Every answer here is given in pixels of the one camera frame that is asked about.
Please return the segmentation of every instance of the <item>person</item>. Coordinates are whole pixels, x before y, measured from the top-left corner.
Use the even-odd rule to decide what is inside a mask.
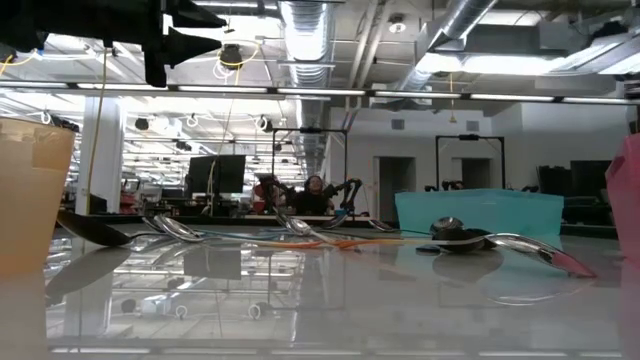
[[[333,209],[333,203],[323,194],[324,182],[313,175],[304,183],[304,191],[296,194],[294,206],[297,215],[325,215]]]

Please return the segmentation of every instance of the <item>ceiling light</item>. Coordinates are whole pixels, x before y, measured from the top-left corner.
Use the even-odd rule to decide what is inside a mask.
[[[462,71],[475,74],[542,75],[554,66],[553,60],[541,57],[476,55],[464,62]]]
[[[304,88],[283,88],[278,89],[279,94],[284,95],[336,95],[336,96],[364,96],[364,90],[341,90],[341,89],[304,89]]]
[[[497,100],[497,101],[550,102],[550,101],[553,101],[553,96],[473,94],[471,95],[471,99]]]
[[[376,91],[376,97],[414,98],[414,99],[459,99],[460,94],[408,91]]]
[[[267,88],[239,86],[179,86],[180,91],[213,92],[213,93],[249,93],[265,94]]]
[[[99,89],[102,89],[102,84],[79,83],[78,87],[80,89],[99,90]],[[146,85],[146,84],[105,84],[104,88],[106,90],[152,90],[152,91],[167,90],[167,88],[157,88],[157,87],[153,87],[151,85]]]
[[[0,87],[46,87],[46,88],[66,88],[65,83],[50,82],[29,82],[29,81],[0,81]]]
[[[407,30],[407,25],[404,24],[404,14],[392,14],[389,17],[389,22],[391,23],[391,26],[389,26],[389,32],[393,34],[398,34]]]
[[[639,100],[627,100],[616,98],[577,98],[566,97],[562,100],[567,104],[601,104],[601,105],[636,105],[640,104]]]

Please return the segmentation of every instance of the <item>plastic cup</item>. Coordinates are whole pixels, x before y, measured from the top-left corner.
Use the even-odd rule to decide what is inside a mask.
[[[0,276],[42,271],[75,135],[0,118]]]

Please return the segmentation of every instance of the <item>dark hair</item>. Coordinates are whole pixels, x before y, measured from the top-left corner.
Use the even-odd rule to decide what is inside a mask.
[[[311,176],[309,176],[307,181],[304,182],[304,191],[309,191],[309,185],[311,185],[311,179],[313,179],[314,177],[320,179],[320,182],[322,182],[322,187],[324,187],[324,180],[322,180],[322,178],[320,176],[311,175]]]

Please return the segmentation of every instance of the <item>silver duct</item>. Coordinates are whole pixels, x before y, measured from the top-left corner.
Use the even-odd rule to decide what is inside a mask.
[[[195,0],[194,3],[205,6],[216,15],[280,18],[280,10],[278,9],[278,2],[276,0]]]
[[[433,75],[428,71],[429,51],[451,40],[467,36],[497,2],[498,0],[452,0],[427,52],[398,84],[396,90],[422,90]]]
[[[317,63],[325,60],[330,51],[332,6],[320,2],[284,1],[280,3],[285,23],[284,40],[289,60]],[[291,82],[295,87],[326,87],[329,69],[317,65],[292,66]],[[299,127],[323,127],[324,103],[318,100],[297,100]],[[302,136],[307,172],[318,171],[324,154],[320,144],[326,137]]]

